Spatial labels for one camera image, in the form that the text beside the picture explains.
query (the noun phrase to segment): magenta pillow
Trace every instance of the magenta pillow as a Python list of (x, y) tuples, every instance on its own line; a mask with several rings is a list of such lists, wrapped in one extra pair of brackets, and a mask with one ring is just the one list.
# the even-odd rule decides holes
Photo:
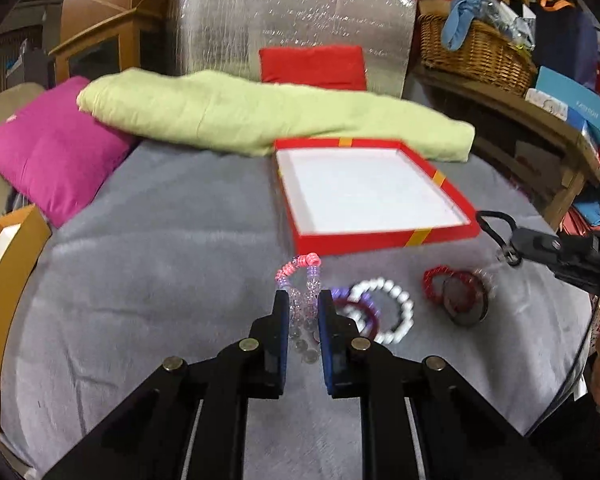
[(88, 84), (73, 77), (0, 126), (0, 174), (54, 227), (91, 203), (135, 143), (78, 110), (75, 100)]

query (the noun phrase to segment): wooden table leg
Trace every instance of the wooden table leg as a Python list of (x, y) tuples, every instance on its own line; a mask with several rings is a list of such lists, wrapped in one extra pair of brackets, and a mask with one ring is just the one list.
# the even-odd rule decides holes
[(567, 214), (577, 195), (582, 191), (585, 183), (584, 173), (574, 171), (570, 183), (565, 189), (560, 190), (552, 202), (542, 212), (542, 216), (554, 231), (560, 227), (560, 222)]

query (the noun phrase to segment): black cable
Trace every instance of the black cable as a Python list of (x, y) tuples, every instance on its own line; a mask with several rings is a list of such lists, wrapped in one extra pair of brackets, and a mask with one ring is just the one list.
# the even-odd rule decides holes
[(593, 322), (596, 319), (596, 312), (598, 311), (599, 306), (600, 306), (600, 296), (598, 296), (598, 299), (596, 300), (596, 306), (592, 308), (591, 317), (589, 318), (589, 325), (587, 326), (587, 329), (585, 330), (584, 336), (582, 337), (582, 341), (580, 342), (580, 346), (578, 347), (578, 351), (576, 352), (576, 357), (573, 359), (573, 364), (571, 365), (571, 368), (569, 369), (567, 376), (564, 378), (564, 381), (562, 382), (562, 385), (560, 386), (560, 388), (558, 388), (558, 391), (554, 395), (554, 398), (551, 400), (551, 402), (549, 403), (547, 408), (544, 410), (544, 412), (542, 412), (542, 415), (540, 415), (540, 417), (538, 417), (538, 420), (536, 420), (536, 422), (533, 424), (531, 429), (529, 429), (525, 433), (525, 437), (529, 437), (529, 435), (531, 435), (538, 428), (538, 426), (540, 426), (540, 424), (542, 424), (542, 422), (544, 422), (544, 420), (549, 415), (551, 415), (551, 413), (553, 413), (557, 408), (559, 408), (560, 405), (564, 402), (564, 399), (561, 399), (560, 402), (557, 402), (557, 401), (558, 401), (558, 399), (560, 399), (560, 397), (564, 396), (564, 391), (565, 391), (565, 389), (567, 389), (568, 383), (570, 382), (570, 378), (572, 377), (573, 372), (575, 371), (575, 368), (578, 365), (580, 356), (582, 355), (582, 349), (583, 349), (585, 343), (588, 340), (590, 340), (590, 332), (593, 327)]

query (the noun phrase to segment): bed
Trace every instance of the bed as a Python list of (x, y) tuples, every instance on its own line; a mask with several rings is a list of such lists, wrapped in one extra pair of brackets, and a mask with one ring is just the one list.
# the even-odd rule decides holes
[[(436, 166), (476, 209), (550, 232), (480, 158)], [(52, 235), (30, 276), (3, 361), (3, 442), (42, 474), (165, 357), (210, 358), (247, 334), (270, 312), (275, 270), (293, 255), (283, 211), (270, 158), (142, 142)], [(580, 375), (590, 304), (544, 267), (504, 266), (496, 248), (481, 234), (325, 257), (322, 283), (384, 276), (403, 285), (415, 326), (394, 353), (442, 356), (525, 433)], [(496, 299), (480, 325), (459, 328), (422, 297), (423, 272), (440, 264), (494, 275)], [(293, 351), (281, 400), (250, 402), (246, 442), (246, 480), (361, 476), (358, 403), (331, 400), (320, 364)]]

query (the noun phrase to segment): white beaded bracelet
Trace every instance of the white beaded bracelet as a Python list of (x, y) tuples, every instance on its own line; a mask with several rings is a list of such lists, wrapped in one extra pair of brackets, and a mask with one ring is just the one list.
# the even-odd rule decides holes
[(375, 290), (385, 292), (395, 300), (398, 303), (400, 315), (400, 323), (388, 332), (378, 332), (375, 342), (399, 343), (413, 326), (413, 300), (410, 300), (406, 290), (402, 290), (402, 287), (396, 285), (392, 280), (376, 278), (364, 280), (352, 286), (349, 301), (359, 301), (363, 294)]

